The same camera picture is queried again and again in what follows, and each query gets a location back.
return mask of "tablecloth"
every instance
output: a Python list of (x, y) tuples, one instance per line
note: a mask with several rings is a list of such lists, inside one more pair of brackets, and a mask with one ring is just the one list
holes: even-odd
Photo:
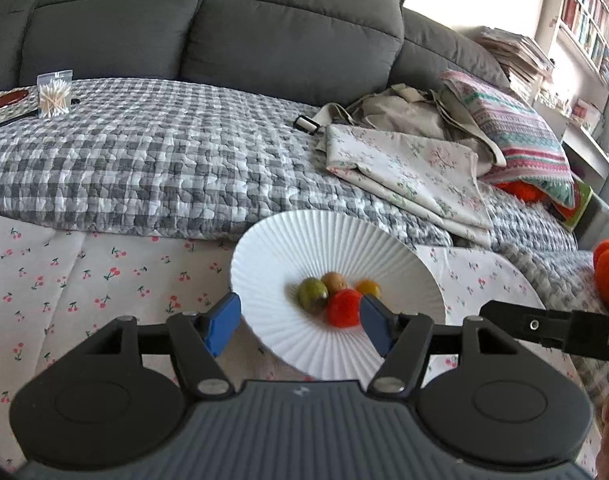
[[(152, 324), (208, 309), (229, 290), (233, 248), (225, 241), (57, 231), (0, 217), (0, 464), (14, 470), (24, 461), (8, 421), (23, 384), (117, 316)], [(491, 299), (542, 308), (527, 280), (497, 254), (430, 247), (417, 254), (440, 285), (447, 323), (460, 324)], [(527, 346), (580, 384), (568, 356)], [(218, 361), (236, 386), (246, 378), (315, 379), (281, 362), (244, 324)], [(174, 378), (167, 357), (144, 362)], [(455, 356), (436, 356), (425, 381), (456, 366)], [(599, 445), (594, 424), (578, 458), (591, 474)]]

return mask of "gray sofa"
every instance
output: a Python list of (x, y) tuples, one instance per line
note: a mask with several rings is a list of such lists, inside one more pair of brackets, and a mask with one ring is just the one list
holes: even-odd
[(76, 79), (146, 77), (291, 101), (348, 104), (463, 70), (508, 86), (478, 44), (403, 0), (0, 0), (0, 90), (62, 68)]

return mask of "striped pillow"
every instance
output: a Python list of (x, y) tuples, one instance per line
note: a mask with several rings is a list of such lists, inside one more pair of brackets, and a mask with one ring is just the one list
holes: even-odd
[(481, 180), (489, 184), (522, 180), (558, 204), (574, 207), (573, 176), (565, 151), (531, 106), (462, 72), (447, 70), (440, 77), (507, 160), (506, 168), (494, 166)]

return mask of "metal screw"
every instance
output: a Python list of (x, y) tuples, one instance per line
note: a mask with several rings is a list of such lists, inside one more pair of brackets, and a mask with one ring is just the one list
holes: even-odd
[(405, 383), (397, 377), (379, 377), (374, 381), (374, 388), (382, 394), (399, 394), (405, 389)]
[(224, 379), (205, 379), (198, 383), (198, 391), (204, 395), (222, 395), (229, 391), (229, 383)]

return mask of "paper plate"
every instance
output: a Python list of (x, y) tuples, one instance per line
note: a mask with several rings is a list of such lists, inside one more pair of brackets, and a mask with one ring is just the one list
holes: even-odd
[(361, 326), (334, 328), (298, 304), (299, 283), (340, 272), (349, 286), (379, 283), (392, 312), (422, 312), (445, 322), (438, 283), (416, 254), (373, 224), (326, 211), (289, 211), (249, 229), (235, 248), (231, 285), (242, 316), (262, 344), (320, 380), (358, 379), (382, 364)]

